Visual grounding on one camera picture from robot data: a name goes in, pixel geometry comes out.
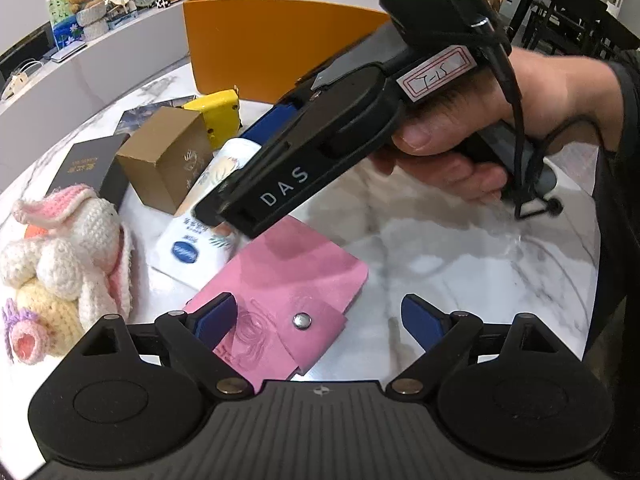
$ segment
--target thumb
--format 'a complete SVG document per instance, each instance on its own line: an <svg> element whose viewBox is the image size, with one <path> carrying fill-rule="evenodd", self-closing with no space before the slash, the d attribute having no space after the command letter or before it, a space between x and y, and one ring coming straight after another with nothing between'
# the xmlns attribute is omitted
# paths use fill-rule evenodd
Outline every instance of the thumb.
<svg viewBox="0 0 640 480"><path fill-rule="evenodd" d="M411 155L436 155L511 115L511 106L493 74L482 70L427 103L395 134L394 143Z"/></svg>

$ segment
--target white label sticker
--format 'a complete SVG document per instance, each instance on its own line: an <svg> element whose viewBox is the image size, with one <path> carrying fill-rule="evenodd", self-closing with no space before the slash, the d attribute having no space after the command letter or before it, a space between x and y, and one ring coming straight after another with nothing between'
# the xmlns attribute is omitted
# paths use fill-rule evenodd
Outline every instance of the white label sticker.
<svg viewBox="0 0 640 480"><path fill-rule="evenodd" d="M466 46L452 45L404 74L398 84L415 103L476 65Z"/></svg>

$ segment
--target pink leather wallet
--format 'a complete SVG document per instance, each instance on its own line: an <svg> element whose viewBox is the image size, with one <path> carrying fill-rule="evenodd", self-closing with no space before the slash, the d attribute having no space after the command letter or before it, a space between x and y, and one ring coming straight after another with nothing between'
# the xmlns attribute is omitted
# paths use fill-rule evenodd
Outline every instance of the pink leather wallet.
<svg viewBox="0 0 640 480"><path fill-rule="evenodd" d="M221 292L238 321L214 352L258 391L265 379L306 373L344 328L367 266L291 216L249 243L196 294L193 312Z"/></svg>

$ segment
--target smartphone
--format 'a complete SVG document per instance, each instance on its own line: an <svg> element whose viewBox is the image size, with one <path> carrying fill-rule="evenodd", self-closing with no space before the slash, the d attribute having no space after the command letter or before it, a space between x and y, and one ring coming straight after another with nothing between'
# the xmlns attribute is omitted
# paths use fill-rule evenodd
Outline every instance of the smartphone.
<svg viewBox="0 0 640 480"><path fill-rule="evenodd" d="M74 41L71 44L68 44L65 48L57 51L53 56L51 56L51 60L56 63L62 63L67 57L75 54L78 50L82 50L86 47L86 43L84 41Z"/></svg>

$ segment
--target pink crochet nose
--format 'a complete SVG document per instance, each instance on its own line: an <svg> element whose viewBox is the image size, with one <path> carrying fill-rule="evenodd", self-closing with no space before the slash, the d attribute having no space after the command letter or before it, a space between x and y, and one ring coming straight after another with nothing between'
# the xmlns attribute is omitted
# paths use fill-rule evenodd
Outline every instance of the pink crochet nose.
<svg viewBox="0 0 640 480"><path fill-rule="evenodd" d="M33 365L44 359L47 349L47 330L39 323L24 320L11 330L11 346L19 361Z"/></svg>

